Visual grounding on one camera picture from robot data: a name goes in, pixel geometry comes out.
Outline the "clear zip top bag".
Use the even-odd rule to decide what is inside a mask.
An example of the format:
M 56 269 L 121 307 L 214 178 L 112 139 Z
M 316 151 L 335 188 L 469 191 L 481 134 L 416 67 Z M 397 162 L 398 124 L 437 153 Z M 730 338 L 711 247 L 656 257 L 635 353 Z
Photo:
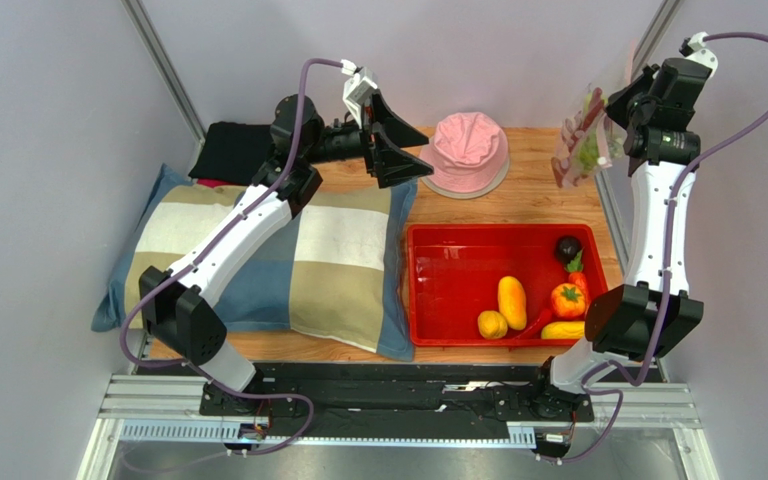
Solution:
M 560 188 L 573 188 L 626 158 L 626 130 L 608 118 L 611 94 L 629 85 L 638 41 L 633 39 L 588 82 L 560 127 L 552 173 Z

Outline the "green toy grapes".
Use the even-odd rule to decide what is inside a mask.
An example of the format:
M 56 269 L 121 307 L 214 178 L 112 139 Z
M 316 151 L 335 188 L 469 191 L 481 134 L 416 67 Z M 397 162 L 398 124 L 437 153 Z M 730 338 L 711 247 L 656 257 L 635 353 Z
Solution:
M 610 168 L 623 154 L 623 138 L 598 128 L 578 142 L 572 158 L 582 173 L 591 173 Z

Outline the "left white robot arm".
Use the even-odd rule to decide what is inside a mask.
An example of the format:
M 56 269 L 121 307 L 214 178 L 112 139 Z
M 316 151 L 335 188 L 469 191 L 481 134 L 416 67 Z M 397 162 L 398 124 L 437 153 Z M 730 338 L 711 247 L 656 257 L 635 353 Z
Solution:
M 316 164 L 361 158 L 381 188 L 433 172 L 409 152 L 428 137 L 394 113 L 379 90 L 348 110 L 349 121 L 328 125 L 305 95 L 280 100 L 267 159 L 237 205 L 181 259 L 164 270 L 150 266 L 139 278 L 135 309 L 146 331 L 228 392 L 244 395 L 257 369 L 229 343 L 214 306 L 252 255 L 313 198 L 322 183 Z

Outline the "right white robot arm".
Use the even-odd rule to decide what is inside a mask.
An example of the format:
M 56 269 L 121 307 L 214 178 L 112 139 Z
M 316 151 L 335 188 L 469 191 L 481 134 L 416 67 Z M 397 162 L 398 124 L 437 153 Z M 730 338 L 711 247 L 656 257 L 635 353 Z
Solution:
M 694 105 L 718 67 L 709 49 L 647 66 L 612 94 L 607 116 L 626 131 L 633 187 L 633 249 L 621 286 L 592 300 L 585 335 L 542 369 L 544 391 L 579 399 L 623 361 L 670 352 L 701 321 L 691 299 L 684 246 L 688 201 L 700 137 L 689 131 Z

